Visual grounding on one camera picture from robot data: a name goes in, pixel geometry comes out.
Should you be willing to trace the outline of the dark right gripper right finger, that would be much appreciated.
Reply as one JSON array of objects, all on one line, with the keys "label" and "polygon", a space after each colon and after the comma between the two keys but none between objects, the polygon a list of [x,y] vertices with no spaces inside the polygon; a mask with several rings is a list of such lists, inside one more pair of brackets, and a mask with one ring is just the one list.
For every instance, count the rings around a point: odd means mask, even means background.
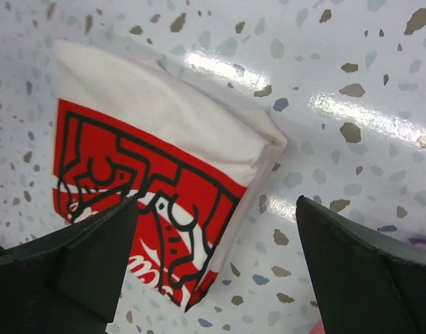
[{"label": "dark right gripper right finger", "polygon": [[296,220],[326,333],[426,333],[426,249],[305,196]]}]

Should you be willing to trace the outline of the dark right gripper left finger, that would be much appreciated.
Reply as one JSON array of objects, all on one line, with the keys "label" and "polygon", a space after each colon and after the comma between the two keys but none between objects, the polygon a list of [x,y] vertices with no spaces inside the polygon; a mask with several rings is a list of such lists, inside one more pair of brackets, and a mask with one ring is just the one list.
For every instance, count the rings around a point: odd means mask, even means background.
[{"label": "dark right gripper left finger", "polygon": [[16,247],[0,247],[0,333],[105,333],[136,231],[127,198]]}]

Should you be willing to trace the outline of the white Coca-Cola t-shirt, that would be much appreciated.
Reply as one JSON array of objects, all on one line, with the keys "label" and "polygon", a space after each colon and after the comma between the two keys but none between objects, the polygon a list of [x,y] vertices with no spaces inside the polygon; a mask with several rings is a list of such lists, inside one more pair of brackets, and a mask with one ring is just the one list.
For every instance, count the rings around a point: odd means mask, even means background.
[{"label": "white Coca-Cola t-shirt", "polygon": [[220,104],[165,70],[54,44],[54,209],[69,223],[127,197],[127,268],[188,310],[208,292],[287,139],[263,110]]}]

